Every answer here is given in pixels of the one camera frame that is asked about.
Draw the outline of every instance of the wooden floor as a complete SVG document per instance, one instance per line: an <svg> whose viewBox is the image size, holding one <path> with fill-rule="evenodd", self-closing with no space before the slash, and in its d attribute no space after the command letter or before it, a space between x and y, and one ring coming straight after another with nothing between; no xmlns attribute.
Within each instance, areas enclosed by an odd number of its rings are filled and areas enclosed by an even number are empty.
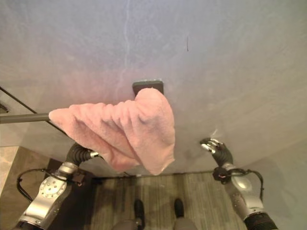
<svg viewBox="0 0 307 230"><path fill-rule="evenodd" d="M133 218L134 199L145 206L148 230L171 230L173 203L184 201L186 217L199 230L245 230L234 213L223 186L210 173L106 179L98 185L84 230L110 230L121 220Z"/></svg>

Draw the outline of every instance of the black cable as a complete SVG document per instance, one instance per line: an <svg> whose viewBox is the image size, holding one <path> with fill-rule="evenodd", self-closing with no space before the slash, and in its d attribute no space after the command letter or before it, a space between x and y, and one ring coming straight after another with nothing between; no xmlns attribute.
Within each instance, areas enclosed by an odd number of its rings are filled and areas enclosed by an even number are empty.
<svg viewBox="0 0 307 230"><path fill-rule="evenodd" d="M264 183L264 180L263 180L263 177L262 175L260 174L260 172L258 171L254 171L254 170L250 170L250 169L247 169L246 171L244 169L231 169L228 171L228 175L227 176L245 176L247 174L250 174L250 173L254 173L256 176L258 176L259 180L260 180L260 200L263 201L263 183Z"/></svg>
<svg viewBox="0 0 307 230"><path fill-rule="evenodd" d="M22 176L24 174L27 174L27 173L30 173L30 172L42 172L42 173L46 173L48 176L52 176L53 178L57 179L57 180L60 180L60 181L64 181L64 182L68 182L67 180L65 179L62 179L62 178L59 178L53 174L51 174L50 172L50 169L29 169L27 171L24 171L22 172L21 174L18 175L17 177L17 190L18 192L23 195L28 201L32 202L33 201L33 198L24 190L24 188L20 185L20 182L23 181L22 180Z"/></svg>

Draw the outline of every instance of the towel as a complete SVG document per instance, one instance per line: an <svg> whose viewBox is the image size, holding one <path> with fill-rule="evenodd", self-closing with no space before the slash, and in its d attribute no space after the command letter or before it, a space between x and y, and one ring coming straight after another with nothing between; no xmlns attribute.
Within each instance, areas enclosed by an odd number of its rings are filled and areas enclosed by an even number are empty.
<svg viewBox="0 0 307 230"><path fill-rule="evenodd" d="M134 101L117 105L74 104L51 111L49 118L117 171L143 165L158 175L174 161L174 116L156 89L142 89Z"/></svg>

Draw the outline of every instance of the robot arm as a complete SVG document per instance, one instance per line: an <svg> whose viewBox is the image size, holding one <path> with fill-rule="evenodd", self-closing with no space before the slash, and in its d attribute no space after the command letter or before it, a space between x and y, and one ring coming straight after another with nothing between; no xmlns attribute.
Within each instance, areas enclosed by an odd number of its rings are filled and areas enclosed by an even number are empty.
<svg viewBox="0 0 307 230"><path fill-rule="evenodd" d="M245 176L249 172L233 165L233 157L225 144L213 138L200 142L210 151L219 167L214 169L213 177L225 185L233 208L244 221L248 230L277 230L275 223L264 211L262 191L260 197L252 193L252 185Z"/></svg>
<svg viewBox="0 0 307 230"><path fill-rule="evenodd" d="M80 163L97 156L97 152L74 144L65 162L42 182L36 198L21 215L13 230L46 230L58 214L62 202L71 193L70 181L82 182L76 173Z"/></svg>

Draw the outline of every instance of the towel rack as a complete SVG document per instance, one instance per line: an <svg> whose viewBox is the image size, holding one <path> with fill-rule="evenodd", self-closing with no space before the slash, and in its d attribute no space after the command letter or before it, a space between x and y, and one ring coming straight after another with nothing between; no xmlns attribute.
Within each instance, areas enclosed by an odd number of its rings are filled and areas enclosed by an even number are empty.
<svg viewBox="0 0 307 230"><path fill-rule="evenodd" d="M0 124L21 123L33 121L50 121L48 114L24 114L0 116Z"/></svg>

